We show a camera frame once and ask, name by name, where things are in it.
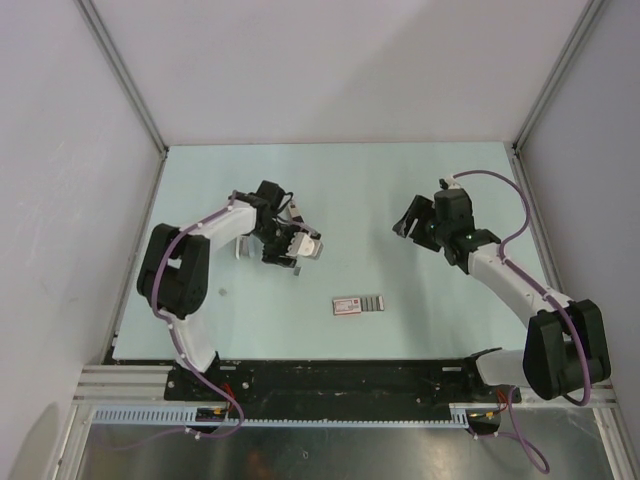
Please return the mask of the red white staple box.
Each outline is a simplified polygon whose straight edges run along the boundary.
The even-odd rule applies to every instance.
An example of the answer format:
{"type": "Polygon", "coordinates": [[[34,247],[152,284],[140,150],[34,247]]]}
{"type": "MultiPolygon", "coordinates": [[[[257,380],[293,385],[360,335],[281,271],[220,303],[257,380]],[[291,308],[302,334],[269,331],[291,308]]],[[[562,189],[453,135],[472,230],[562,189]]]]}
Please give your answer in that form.
{"type": "Polygon", "coordinates": [[[383,312],[384,298],[381,295],[363,297],[343,297],[332,300],[334,316],[360,315],[362,313],[383,312]]]}

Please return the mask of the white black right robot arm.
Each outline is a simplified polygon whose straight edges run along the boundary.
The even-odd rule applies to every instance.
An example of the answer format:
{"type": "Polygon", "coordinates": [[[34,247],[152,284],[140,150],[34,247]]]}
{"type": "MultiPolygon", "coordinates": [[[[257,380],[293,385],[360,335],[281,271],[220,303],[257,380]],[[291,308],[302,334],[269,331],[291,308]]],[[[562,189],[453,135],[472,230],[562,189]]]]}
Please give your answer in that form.
{"type": "Polygon", "coordinates": [[[521,350],[474,355],[461,376],[463,393],[484,401],[497,385],[529,387],[544,400],[568,398],[611,376],[600,308],[544,286],[511,260],[502,240],[475,225],[472,201],[462,188],[417,195],[393,232],[414,244],[442,252],[447,262],[482,283],[526,328],[521,350]]]}

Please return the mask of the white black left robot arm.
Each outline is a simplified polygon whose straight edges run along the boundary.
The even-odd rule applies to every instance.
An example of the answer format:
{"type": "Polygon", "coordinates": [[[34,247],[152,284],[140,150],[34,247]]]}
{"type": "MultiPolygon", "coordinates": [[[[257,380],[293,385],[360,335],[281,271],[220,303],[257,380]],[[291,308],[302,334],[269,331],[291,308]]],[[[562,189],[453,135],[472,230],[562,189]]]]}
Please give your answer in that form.
{"type": "Polygon", "coordinates": [[[294,268],[289,247],[302,229],[280,214],[293,194],[262,181],[256,191],[234,191],[219,210],[187,226],[156,225],[150,235],[136,289],[154,316],[167,324],[179,363],[190,368],[186,387],[197,398],[214,397],[221,376],[209,368],[217,350],[197,311],[206,300],[211,256],[239,237],[262,243],[262,261],[294,268]]]}

